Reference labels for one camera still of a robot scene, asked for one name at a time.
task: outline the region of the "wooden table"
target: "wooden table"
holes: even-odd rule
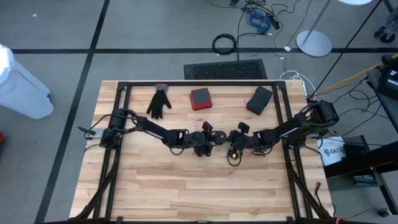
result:
[[[111,113],[117,83],[102,82],[93,123]],[[291,80],[286,81],[286,85],[292,114],[296,114],[307,104],[302,84]],[[203,122],[208,121],[213,130],[222,130],[227,134],[237,129],[241,121],[250,125],[250,133],[278,125],[273,98],[260,116],[246,109],[246,103],[256,86],[209,86],[213,107],[193,111],[189,93],[197,88],[203,87],[171,86],[167,96],[172,109],[164,107],[164,118],[152,121],[167,129],[187,128],[190,132],[201,131]],[[129,98],[129,109],[150,119],[146,110],[153,95],[153,86],[134,86]],[[279,94],[279,98],[286,121],[282,94]],[[108,121],[104,119],[98,127],[106,128]],[[131,125],[128,121],[126,127],[130,128]],[[98,143],[99,139],[88,141],[87,146]],[[307,145],[317,148],[314,140],[308,140]],[[148,134],[125,135],[111,218],[114,220],[117,216],[123,216],[124,220],[145,221],[286,221],[287,216],[294,217],[282,144],[276,144],[272,153],[265,158],[253,156],[250,150],[246,150],[247,154],[243,155],[238,167],[231,167],[227,163],[228,148],[227,143],[216,146],[211,157],[197,157],[192,149],[174,156],[160,140]],[[333,207],[320,156],[307,148],[301,149],[301,155],[309,191],[313,194],[316,183],[322,183],[320,200],[332,214]],[[100,147],[92,147],[85,153],[71,217],[79,214],[96,192],[103,156],[104,149]],[[304,217],[302,195],[298,188],[297,192]],[[106,200],[103,199],[101,217],[104,216],[105,204]]]

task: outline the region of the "white trash bin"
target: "white trash bin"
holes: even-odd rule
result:
[[[54,111],[50,90],[14,59],[11,50],[0,44],[0,105],[33,119]]]

